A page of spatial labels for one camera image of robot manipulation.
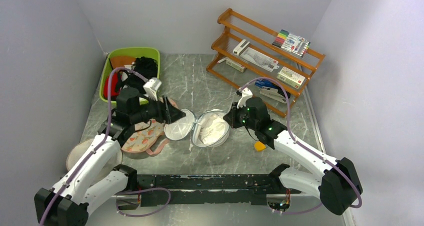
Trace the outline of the white mesh laundry bag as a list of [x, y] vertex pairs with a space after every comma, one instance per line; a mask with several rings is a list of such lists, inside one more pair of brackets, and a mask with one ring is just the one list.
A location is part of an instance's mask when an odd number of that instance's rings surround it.
[[180, 141], [180, 140], [183, 140], [185, 138], [189, 138], [192, 145], [197, 146], [197, 147], [201, 147], [201, 148], [207, 148], [207, 147], [202, 147], [202, 146], [199, 145], [199, 142], [200, 142], [199, 139], [198, 139], [199, 131], [200, 131], [199, 119], [202, 118], [205, 114], [212, 112], [212, 111], [222, 112], [223, 116], [225, 116], [226, 112], [223, 111], [223, 110], [219, 110], [219, 109], [212, 109], [212, 110], [204, 112], [200, 116], [196, 116], [192, 111], [190, 111], [188, 109], [183, 109], [183, 111], [186, 113], [186, 117], [178, 120], [175, 123], [166, 124], [164, 126], [164, 132], [165, 132], [166, 138], [171, 140], [171, 141]]

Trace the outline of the black lace bra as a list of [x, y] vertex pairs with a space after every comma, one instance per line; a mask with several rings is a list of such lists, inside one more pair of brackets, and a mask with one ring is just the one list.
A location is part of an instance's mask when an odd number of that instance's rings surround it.
[[[153, 58], [140, 57], [136, 58], [135, 62], [130, 68], [144, 76], [146, 79], [151, 79], [153, 77], [157, 78], [158, 74], [158, 64], [157, 61]], [[143, 88], [145, 81], [139, 78], [138, 76], [130, 73], [126, 70], [119, 71], [120, 78], [115, 86], [116, 89], [121, 90], [124, 87], [132, 87], [138, 89], [141, 94], [145, 94], [146, 91]]]

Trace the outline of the white lace bra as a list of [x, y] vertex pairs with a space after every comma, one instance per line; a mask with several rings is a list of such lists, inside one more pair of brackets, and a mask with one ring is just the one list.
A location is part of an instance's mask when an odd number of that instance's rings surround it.
[[199, 119], [199, 145], [216, 147], [221, 145], [229, 135], [229, 126], [223, 119], [222, 112], [212, 111]]

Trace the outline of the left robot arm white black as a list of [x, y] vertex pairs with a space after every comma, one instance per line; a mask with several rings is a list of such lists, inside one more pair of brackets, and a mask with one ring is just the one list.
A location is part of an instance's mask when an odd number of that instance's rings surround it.
[[89, 216], [112, 195], [131, 194], [138, 188], [137, 171], [119, 164], [101, 181], [94, 180], [105, 164], [135, 132], [135, 125], [150, 120], [171, 124], [186, 116], [163, 96], [148, 97], [140, 103], [140, 92], [127, 87], [116, 97], [116, 107], [98, 130], [92, 144], [76, 165], [50, 189], [41, 188], [34, 196], [40, 225], [85, 225]]

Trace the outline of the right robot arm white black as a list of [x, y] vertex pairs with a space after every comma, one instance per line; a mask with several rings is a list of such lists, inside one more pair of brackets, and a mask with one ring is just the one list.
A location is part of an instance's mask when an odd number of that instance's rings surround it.
[[243, 107], [232, 103], [223, 119], [231, 128], [253, 130], [259, 142], [288, 155], [308, 170], [285, 166], [270, 179], [274, 192], [281, 193], [287, 188], [305, 192], [318, 198], [335, 215], [354, 207], [355, 201], [361, 206], [363, 188], [354, 163], [346, 157], [329, 156], [299, 139], [287, 126], [271, 119], [262, 99], [249, 98]]

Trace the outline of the small orange block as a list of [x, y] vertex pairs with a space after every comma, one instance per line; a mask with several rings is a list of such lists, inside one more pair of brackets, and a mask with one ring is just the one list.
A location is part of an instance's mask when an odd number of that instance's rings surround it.
[[266, 146], [265, 144], [263, 144], [262, 142], [260, 142], [260, 141], [257, 141], [257, 142], [254, 144], [254, 149], [255, 149], [255, 151], [257, 151], [257, 152], [263, 151], [263, 150], [265, 150], [266, 148], [267, 148], [267, 146]]

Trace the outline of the white black stapler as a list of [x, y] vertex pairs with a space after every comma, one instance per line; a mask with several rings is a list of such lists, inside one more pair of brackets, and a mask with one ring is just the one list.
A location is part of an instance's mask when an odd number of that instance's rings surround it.
[[263, 86], [259, 93], [273, 100], [286, 104], [288, 101], [282, 90]]

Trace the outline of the small green white box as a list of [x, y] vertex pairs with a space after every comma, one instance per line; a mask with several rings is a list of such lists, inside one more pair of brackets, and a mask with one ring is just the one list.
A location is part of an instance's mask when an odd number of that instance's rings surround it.
[[243, 73], [246, 70], [245, 66], [243, 66], [242, 64], [240, 64], [238, 62], [233, 61], [230, 58], [227, 58], [225, 62], [226, 62], [227, 65], [231, 66], [232, 68], [236, 69], [239, 72]]

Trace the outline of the grey printed flat packet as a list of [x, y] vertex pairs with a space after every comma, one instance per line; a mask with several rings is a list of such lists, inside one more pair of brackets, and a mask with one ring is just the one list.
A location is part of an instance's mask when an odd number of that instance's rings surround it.
[[250, 47], [245, 49], [239, 56], [245, 61], [261, 67], [269, 72], [280, 68], [277, 60], [274, 60], [273, 58]]

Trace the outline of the red cloth item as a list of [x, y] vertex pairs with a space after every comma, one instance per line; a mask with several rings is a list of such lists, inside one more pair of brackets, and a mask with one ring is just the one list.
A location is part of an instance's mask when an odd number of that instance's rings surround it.
[[123, 86], [124, 83], [121, 72], [114, 73], [111, 79], [110, 76], [107, 76], [103, 85], [102, 96], [106, 100], [108, 99], [108, 96], [110, 96], [110, 99], [115, 101]]

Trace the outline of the wooden two-tier shelf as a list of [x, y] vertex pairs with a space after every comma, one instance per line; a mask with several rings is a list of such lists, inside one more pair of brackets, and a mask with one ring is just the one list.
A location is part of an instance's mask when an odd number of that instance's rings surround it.
[[312, 64], [307, 62], [304, 57], [301, 58], [294, 55], [293, 53], [289, 53], [283, 49], [277, 48], [276, 46], [272, 45], [270, 41], [263, 39], [263, 37], [254, 35], [252, 33], [252, 29], [257, 29], [267, 33], [267, 35], [271, 36], [272, 38], [278, 36], [277, 31], [274, 31], [252, 19], [249, 19], [233, 11], [231, 8], [227, 9], [218, 17], [217, 23], [223, 25], [224, 30], [223, 33], [211, 45], [211, 49], [215, 50], [217, 54], [214, 60], [208, 64], [206, 70], [232, 85], [233, 87], [237, 89], [240, 88], [241, 86], [238, 85], [235, 81], [229, 79], [226, 75], [214, 70], [214, 67], [219, 64], [220, 59], [228, 57], [245, 66], [247, 70], [255, 73], [257, 77], [262, 76], [276, 80], [277, 73], [268, 72], [266, 69], [261, 69], [259, 66], [254, 66], [252, 63], [243, 62], [233, 54], [233, 49], [236, 46], [236, 42], [240, 43], [243, 39], [249, 39], [253, 43], [253, 49], [271, 57], [279, 64], [287, 66], [289, 69], [294, 70], [295, 72], [300, 73], [300, 75], [305, 77], [305, 82], [298, 87], [291, 87], [287, 84], [283, 85], [284, 89], [290, 92], [291, 98], [293, 99], [292, 102], [288, 103], [290, 108], [293, 107], [294, 103], [301, 96], [311, 77], [326, 57], [324, 54], [321, 54], [313, 49], [307, 49], [305, 51], [307, 56], [312, 56], [313, 58], [318, 59], [318, 62]]

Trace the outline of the green plastic basket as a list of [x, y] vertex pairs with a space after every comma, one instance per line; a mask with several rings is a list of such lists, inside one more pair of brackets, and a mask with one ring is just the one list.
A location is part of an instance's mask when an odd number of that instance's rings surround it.
[[116, 57], [116, 56], [129, 56], [129, 57], [148, 57], [152, 58], [156, 61], [157, 64], [157, 73], [156, 77], [160, 77], [160, 70], [161, 70], [161, 56], [159, 51], [156, 48], [152, 47], [126, 47], [126, 48], [119, 48], [115, 49], [111, 52], [109, 52], [106, 56], [103, 70], [100, 76], [99, 86], [98, 86], [98, 95], [99, 98], [107, 102], [107, 97], [104, 96], [104, 88], [105, 84], [107, 84], [107, 78], [111, 71], [113, 70], [113, 66], [110, 64], [110, 58]]

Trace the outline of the white black stapler box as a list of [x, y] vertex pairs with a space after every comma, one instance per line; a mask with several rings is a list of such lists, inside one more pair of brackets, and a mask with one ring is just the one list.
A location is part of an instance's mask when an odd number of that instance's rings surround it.
[[233, 49], [233, 54], [240, 56], [248, 47], [250, 46], [250, 41], [243, 39], [240, 43]]

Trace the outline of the orange brown cloth item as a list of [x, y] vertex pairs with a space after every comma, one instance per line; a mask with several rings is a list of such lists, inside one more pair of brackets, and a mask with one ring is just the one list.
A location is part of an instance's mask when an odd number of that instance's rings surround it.
[[118, 67], [132, 69], [134, 67], [135, 60], [136, 58], [131, 56], [113, 56], [108, 59], [113, 69]]

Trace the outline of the coloured marker pen pack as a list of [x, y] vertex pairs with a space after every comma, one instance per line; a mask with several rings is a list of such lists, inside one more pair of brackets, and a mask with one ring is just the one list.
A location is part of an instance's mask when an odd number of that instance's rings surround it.
[[305, 38], [296, 36], [286, 30], [280, 30], [272, 43], [272, 45], [300, 57], [304, 56], [310, 44]]

